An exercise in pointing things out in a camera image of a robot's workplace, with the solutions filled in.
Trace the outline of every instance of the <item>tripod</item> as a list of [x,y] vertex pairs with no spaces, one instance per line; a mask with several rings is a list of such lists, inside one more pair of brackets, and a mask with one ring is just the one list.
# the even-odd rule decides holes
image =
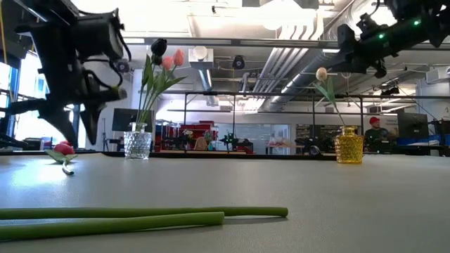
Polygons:
[[105,152],[105,147],[106,147],[106,150],[108,152],[110,152],[110,149],[108,147],[108,139],[106,138],[106,119],[102,118],[101,120],[103,121],[103,133],[102,133],[102,135],[103,135],[103,152]]

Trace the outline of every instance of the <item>red cap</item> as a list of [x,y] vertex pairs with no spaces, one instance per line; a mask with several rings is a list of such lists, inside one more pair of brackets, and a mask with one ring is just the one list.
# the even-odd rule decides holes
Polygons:
[[373,124],[373,123],[379,122],[379,121],[380,121],[380,119],[378,119],[377,117],[372,117],[371,120],[369,120],[368,122],[369,122],[370,124]]

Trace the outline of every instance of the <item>man in red cap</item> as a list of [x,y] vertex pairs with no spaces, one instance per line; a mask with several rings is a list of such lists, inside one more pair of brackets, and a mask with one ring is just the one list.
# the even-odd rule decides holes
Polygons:
[[370,151],[376,152],[380,147],[382,141],[387,140],[387,135],[389,131],[380,127],[380,119],[377,117],[372,117],[369,120],[372,129],[366,131],[364,136],[366,137],[366,143]]

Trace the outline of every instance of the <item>vase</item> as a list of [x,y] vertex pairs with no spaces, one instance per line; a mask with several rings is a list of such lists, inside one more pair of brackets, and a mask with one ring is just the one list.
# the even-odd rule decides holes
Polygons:
[[130,123],[131,131],[124,132],[126,159],[147,160],[150,154],[152,133],[145,132],[146,123]]
[[342,127],[342,134],[336,136],[335,149],[337,162],[361,164],[363,159],[364,136],[356,135],[355,127]]

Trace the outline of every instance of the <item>tulip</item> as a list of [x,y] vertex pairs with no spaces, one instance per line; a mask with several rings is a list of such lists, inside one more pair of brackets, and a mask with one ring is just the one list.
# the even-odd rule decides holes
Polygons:
[[150,47],[152,53],[159,57],[161,57],[166,52],[166,49],[167,49],[167,40],[165,39],[157,39]]
[[157,55],[152,55],[152,63],[159,66],[162,64],[162,57]]
[[181,49],[176,50],[174,54],[174,64],[176,66],[183,65],[184,62],[184,52]]
[[173,57],[166,56],[164,60],[162,60],[162,67],[169,71],[172,68],[172,63],[174,62]]
[[320,67],[317,72],[316,72],[316,78],[321,81],[324,82],[328,77],[328,73],[326,71],[326,68],[324,67]]
[[62,144],[62,143],[55,145],[53,150],[55,150],[56,152],[60,152],[63,155],[75,154],[75,151],[73,150],[72,147],[70,147],[69,145],[66,145],[66,144]]

